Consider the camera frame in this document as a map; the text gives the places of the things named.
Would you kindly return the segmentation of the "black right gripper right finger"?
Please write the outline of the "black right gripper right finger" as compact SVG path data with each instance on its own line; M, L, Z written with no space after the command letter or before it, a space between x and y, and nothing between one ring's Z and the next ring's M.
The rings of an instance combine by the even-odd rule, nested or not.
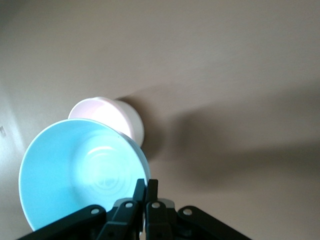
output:
M187 205L176 211L173 201L158 197L158 180L148 181L145 196L147 240L248 240L249 237Z

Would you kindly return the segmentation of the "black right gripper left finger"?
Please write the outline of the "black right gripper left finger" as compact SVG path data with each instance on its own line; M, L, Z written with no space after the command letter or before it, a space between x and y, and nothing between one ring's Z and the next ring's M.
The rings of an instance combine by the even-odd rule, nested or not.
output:
M110 211L89 205L23 237L22 240L136 240L142 231L145 181L132 198L117 200Z

